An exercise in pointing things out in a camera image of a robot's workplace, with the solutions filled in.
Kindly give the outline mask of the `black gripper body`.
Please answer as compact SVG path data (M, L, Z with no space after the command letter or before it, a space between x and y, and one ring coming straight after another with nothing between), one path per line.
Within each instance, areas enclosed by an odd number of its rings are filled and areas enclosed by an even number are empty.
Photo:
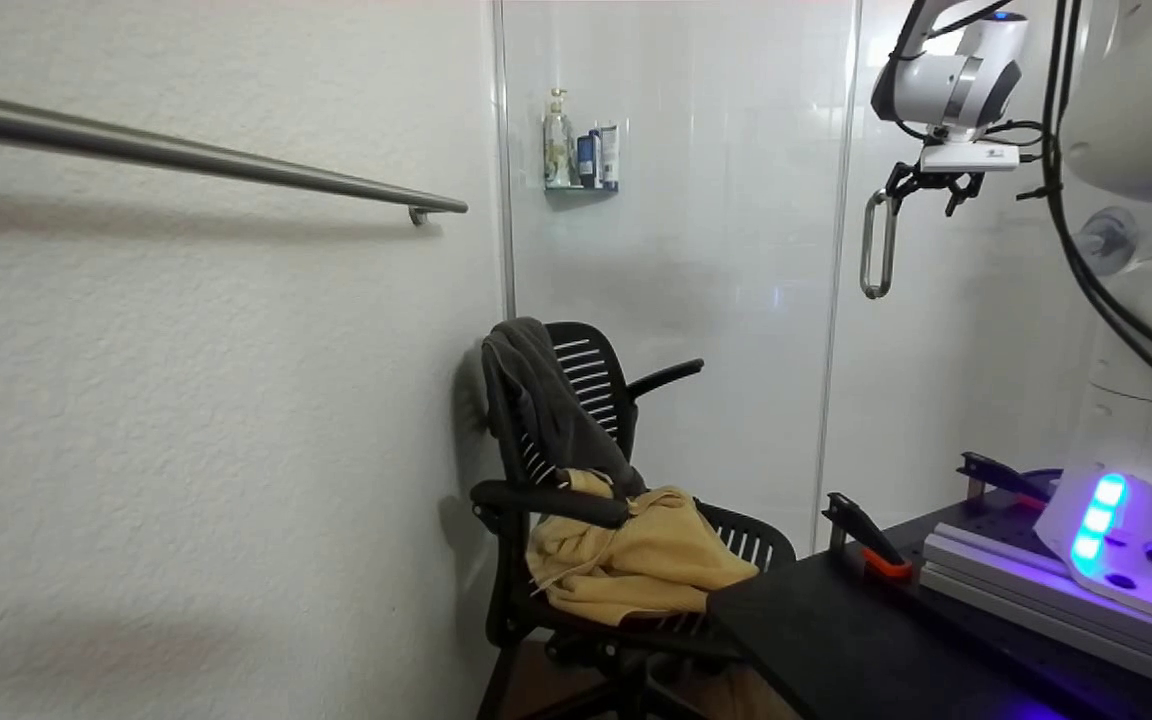
M911 169L919 172L919 189L915 193L925 193L925 189L942 189L946 193L951 174L961 174L961 172L929 172L919 162L911 162Z

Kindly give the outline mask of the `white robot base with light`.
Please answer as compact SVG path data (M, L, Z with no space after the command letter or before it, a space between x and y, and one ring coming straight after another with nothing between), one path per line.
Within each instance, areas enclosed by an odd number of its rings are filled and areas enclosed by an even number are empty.
M1040 545L1090 595L1152 617L1152 481L1122 466L1063 475L1037 521Z

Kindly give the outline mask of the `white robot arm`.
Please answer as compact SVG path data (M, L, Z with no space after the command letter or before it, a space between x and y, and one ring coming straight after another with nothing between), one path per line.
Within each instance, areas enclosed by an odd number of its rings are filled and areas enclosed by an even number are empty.
M862 206L859 281L891 289L897 215L911 193L965 205L991 172L1033 162L1061 254L1103 341L1073 437L1075 466L1152 470L1152 0L1057 0L1043 101L1008 113L1026 15L1016 0L911 0L872 113L919 144Z

